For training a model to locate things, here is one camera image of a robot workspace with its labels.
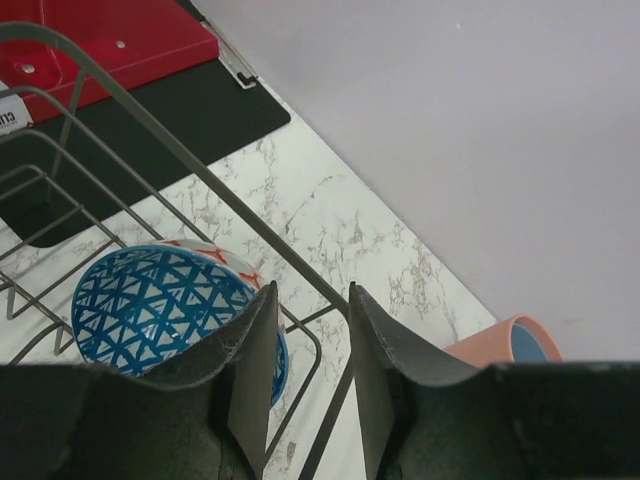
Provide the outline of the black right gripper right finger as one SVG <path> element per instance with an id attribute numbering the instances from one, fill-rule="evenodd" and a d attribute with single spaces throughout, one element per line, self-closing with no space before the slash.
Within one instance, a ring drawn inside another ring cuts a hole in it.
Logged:
<path id="1" fill-rule="evenodd" d="M 370 479 L 635 479 L 635 362 L 469 365 L 349 290 Z"/>

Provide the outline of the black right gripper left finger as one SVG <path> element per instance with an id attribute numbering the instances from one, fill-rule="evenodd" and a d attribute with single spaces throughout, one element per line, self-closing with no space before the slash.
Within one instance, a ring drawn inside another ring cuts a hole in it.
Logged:
<path id="1" fill-rule="evenodd" d="M 99 366 L 1 370 L 5 479 L 258 479 L 278 290 L 142 377 Z"/>

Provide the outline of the pink plastic cup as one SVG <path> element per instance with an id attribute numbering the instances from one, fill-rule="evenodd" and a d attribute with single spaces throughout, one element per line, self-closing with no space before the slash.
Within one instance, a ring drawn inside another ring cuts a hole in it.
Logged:
<path id="1" fill-rule="evenodd" d="M 561 362 L 562 354 L 548 330 L 535 318 L 516 315 L 481 330 L 444 349 L 445 352 L 470 365 L 484 367 L 497 362 L 515 362 L 511 353 L 510 334 L 514 323 L 526 326 L 544 348 L 548 360 Z"/>

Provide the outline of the blue patterned ceramic bowl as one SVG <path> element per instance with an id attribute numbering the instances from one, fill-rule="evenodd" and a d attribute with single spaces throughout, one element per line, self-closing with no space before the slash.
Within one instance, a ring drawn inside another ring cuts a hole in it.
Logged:
<path id="1" fill-rule="evenodd" d="M 85 362 L 141 376 L 231 322 L 264 283 L 244 259 L 208 242 L 122 248 L 79 280 L 74 340 Z"/>

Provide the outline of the light blue plastic cup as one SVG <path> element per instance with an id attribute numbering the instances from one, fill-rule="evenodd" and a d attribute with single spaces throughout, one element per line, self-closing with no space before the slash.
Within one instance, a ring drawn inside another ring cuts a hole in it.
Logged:
<path id="1" fill-rule="evenodd" d="M 510 334 L 515 362 L 546 362 L 548 356 L 533 333 L 521 323 L 514 323 Z"/>

